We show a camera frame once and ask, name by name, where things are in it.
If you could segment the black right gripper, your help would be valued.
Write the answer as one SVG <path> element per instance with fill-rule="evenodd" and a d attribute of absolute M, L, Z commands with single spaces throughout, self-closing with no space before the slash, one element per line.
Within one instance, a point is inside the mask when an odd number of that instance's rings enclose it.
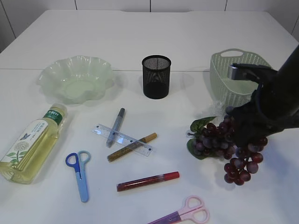
<path fill-rule="evenodd" d="M 230 78 L 256 82 L 251 100 L 239 107 L 228 106 L 233 119 L 233 142 L 244 147 L 260 138 L 299 126 L 299 68 L 283 65 L 278 71 L 262 65 L 233 63 Z"/>

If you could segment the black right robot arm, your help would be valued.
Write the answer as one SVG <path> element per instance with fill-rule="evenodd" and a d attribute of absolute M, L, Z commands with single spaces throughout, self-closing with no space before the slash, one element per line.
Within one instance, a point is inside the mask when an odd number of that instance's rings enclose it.
<path fill-rule="evenodd" d="M 258 84 L 248 103 L 229 112 L 234 119 L 233 141 L 238 147 L 299 126 L 299 49 L 279 70 L 263 65 L 233 63 L 228 78 Z"/>

